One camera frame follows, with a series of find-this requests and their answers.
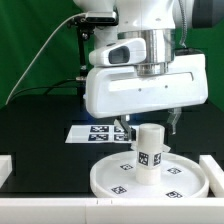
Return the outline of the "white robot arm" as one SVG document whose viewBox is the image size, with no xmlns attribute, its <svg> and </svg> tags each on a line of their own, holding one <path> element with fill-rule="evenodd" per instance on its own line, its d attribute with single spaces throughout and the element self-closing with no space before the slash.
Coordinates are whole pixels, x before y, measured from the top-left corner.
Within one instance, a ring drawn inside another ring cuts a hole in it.
<svg viewBox="0 0 224 224">
<path fill-rule="evenodd" d="M 93 117 L 113 117 L 135 140 L 128 115 L 168 109 L 174 127 L 183 107 L 206 101 L 205 55 L 185 41 L 224 19 L 224 0 L 73 1 L 96 31 L 84 95 Z"/>
</svg>

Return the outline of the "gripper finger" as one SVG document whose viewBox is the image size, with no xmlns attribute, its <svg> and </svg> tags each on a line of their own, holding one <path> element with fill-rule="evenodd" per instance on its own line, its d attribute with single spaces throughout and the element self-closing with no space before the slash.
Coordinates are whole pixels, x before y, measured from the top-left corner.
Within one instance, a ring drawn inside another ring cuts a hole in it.
<svg viewBox="0 0 224 224">
<path fill-rule="evenodd" d="M 132 128 L 127 121 L 127 118 L 125 115 L 122 115 L 119 117 L 119 123 L 121 125 L 121 127 L 123 128 L 127 139 L 129 141 L 135 141 L 136 140 L 136 130 L 134 128 Z"/>
<path fill-rule="evenodd" d="M 181 108 L 172 108 L 168 110 L 169 116 L 167 119 L 167 124 L 168 124 L 168 130 L 170 135 L 175 135 L 176 134 L 176 125 L 178 123 L 178 120 L 182 114 L 182 109 Z"/>
</svg>

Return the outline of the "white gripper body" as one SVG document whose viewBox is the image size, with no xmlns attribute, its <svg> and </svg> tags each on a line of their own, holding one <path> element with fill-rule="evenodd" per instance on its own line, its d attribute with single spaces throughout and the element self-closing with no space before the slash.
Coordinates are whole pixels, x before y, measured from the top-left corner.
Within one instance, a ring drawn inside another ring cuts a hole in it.
<svg viewBox="0 0 224 224">
<path fill-rule="evenodd" d="M 208 85 L 203 54 L 176 56 L 161 75 L 138 76 L 134 66 L 93 68 L 85 103 L 95 118 L 203 104 Z"/>
</svg>

